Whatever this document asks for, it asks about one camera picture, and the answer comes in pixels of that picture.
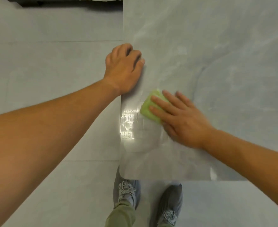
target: white shoelace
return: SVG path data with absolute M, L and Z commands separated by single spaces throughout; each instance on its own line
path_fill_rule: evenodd
M 136 196 L 135 196 L 135 189 L 130 183 L 127 183 L 127 181 L 123 180 L 119 184 L 119 197 L 118 201 L 121 201 L 122 199 L 125 199 L 126 194 L 130 194 L 133 199 L 133 206 L 136 204 Z
M 157 224 L 159 225 L 159 224 L 162 224 L 163 222 L 165 222 L 165 223 L 169 223 L 172 226 L 174 226 L 176 221 L 177 221 L 176 212 L 172 211 L 172 210 L 166 210 L 166 211 L 163 211 Z

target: marble countertop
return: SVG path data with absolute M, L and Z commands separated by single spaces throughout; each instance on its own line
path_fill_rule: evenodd
M 217 129 L 278 151 L 278 0 L 124 0 L 123 24 L 146 60 L 122 96 L 123 177 L 244 180 L 139 114 L 156 88 L 181 91 Z

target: tile floor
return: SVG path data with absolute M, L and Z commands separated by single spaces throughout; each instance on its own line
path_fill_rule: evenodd
M 99 80 L 122 39 L 119 5 L 23 9 L 0 0 L 0 114 Z M 116 99 L 4 226 L 103 226 L 113 206 L 119 114 Z M 142 182 L 135 226 L 148 226 L 168 183 Z M 183 192 L 178 226 L 278 226 L 278 207 L 248 182 L 183 182 Z

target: sponge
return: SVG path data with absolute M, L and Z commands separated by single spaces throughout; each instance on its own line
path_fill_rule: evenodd
M 151 96 L 156 96 L 166 102 L 169 102 L 167 100 L 167 98 L 165 98 L 164 95 L 160 92 L 159 89 L 153 90 L 153 91 L 151 91 L 151 93 L 149 94 L 149 96 L 144 101 L 143 105 L 141 106 L 140 114 L 144 115 L 145 117 L 149 118 L 152 121 L 161 123 L 161 119 L 159 117 L 155 116 L 154 114 L 152 114 L 152 112 L 150 112 L 150 110 L 149 110 L 149 106 L 153 106 L 155 108 L 162 110 L 162 108 L 160 108 L 158 105 L 156 105 L 154 102 L 151 101 Z

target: sneaker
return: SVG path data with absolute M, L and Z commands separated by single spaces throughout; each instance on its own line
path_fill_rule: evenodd
M 156 214 L 157 225 L 175 226 L 183 201 L 182 185 L 169 186 L 161 196 Z
M 114 205 L 120 201 L 128 201 L 136 209 L 140 202 L 141 187 L 139 180 L 128 180 L 120 176 L 119 167 L 114 183 Z

